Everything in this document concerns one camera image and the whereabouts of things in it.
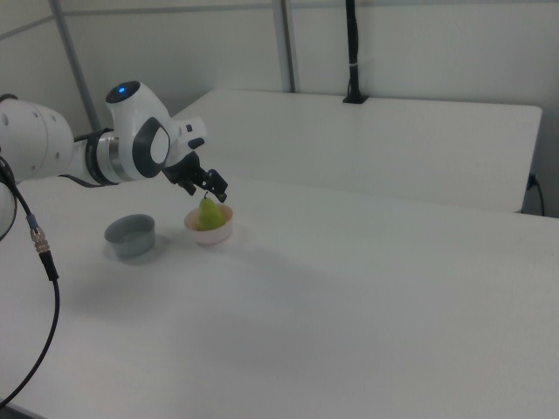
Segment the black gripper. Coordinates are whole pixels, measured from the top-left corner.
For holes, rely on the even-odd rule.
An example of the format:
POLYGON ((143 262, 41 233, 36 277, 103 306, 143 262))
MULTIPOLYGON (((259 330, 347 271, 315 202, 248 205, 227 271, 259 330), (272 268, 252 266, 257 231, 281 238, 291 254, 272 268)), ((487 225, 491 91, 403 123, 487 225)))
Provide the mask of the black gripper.
POLYGON ((167 179, 180 188, 183 188, 190 196, 193 196, 197 188, 212 193, 221 203, 227 199, 227 181, 215 170, 207 172, 202 169, 200 158, 195 151, 191 151, 181 161, 162 170, 167 179))

